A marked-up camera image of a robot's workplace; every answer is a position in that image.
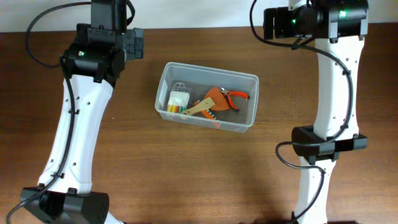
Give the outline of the orange scraper with wooden handle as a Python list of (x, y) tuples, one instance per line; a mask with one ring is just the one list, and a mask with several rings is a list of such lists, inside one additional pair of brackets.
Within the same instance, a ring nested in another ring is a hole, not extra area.
[(229, 109), (231, 108), (229, 107), (223, 94), (220, 92), (220, 89), (215, 86), (207, 92), (205, 98), (201, 102), (194, 107), (182, 111), (182, 114), (194, 115), (205, 110), (225, 111)]

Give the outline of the clear plastic storage box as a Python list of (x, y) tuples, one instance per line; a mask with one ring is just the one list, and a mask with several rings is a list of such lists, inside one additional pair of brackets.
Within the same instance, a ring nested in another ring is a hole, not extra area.
[[(227, 108), (210, 90), (231, 95)], [(259, 78), (248, 73), (169, 62), (160, 78), (155, 109), (165, 120), (245, 133), (253, 124), (259, 101)]]

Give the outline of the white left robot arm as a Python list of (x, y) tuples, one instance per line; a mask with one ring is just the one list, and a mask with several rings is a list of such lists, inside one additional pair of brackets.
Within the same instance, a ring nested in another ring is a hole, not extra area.
[(91, 21), (60, 56), (63, 103), (47, 164), (19, 206), (43, 223), (117, 223), (109, 195), (92, 191), (93, 155), (101, 120), (128, 61), (144, 55), (144, 31), (130, 29), (130, 1), (90, 1)]

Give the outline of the orange bit holder strip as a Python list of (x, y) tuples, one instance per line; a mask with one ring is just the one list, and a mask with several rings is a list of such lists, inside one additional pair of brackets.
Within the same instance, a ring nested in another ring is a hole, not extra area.
[(201, 111), (201, 113), (207, 119), (216, 120), (216, 116), (210, 110)]

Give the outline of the clear case of coloured bits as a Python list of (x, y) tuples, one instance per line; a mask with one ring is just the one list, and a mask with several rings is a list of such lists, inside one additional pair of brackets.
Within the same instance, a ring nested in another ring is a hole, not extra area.
[(170, 89), (167, 112), (180, 114), (186, 110), (190, 100), (190, 91), (191, 89), (185, 83), (175, 83)]

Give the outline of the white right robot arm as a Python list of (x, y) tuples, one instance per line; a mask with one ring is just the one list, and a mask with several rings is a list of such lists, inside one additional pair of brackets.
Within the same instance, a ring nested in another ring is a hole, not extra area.
[(369, 3), (290, 1), (264, 11), (264, 42), (315, 52), (318, 108), (315, 122), (292, 130), (290, 145), (299, 157), (299, 196), (292, 223), (326, 223), (326, 201), (333, 168), (342, 152), (364, 149), (359, 132), (356, 88), (361, 52), (368, 33)]

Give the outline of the red handled pliers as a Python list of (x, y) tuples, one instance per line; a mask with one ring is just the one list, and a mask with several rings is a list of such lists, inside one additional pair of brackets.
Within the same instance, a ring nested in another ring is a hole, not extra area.
[(233, 101), (233, 97), (240, 97), (244, 98), (245, 100), (250, 100), (251, 97), (243, 92), (243, 91), (231, 91), (227, 90), (225, 88), (220, 88), (220, 92), (223, 94), (224, 98), (226, 99), (229, 107), (234, 111), (234, 112), (240, 112), (240, 109), (235, 105)]

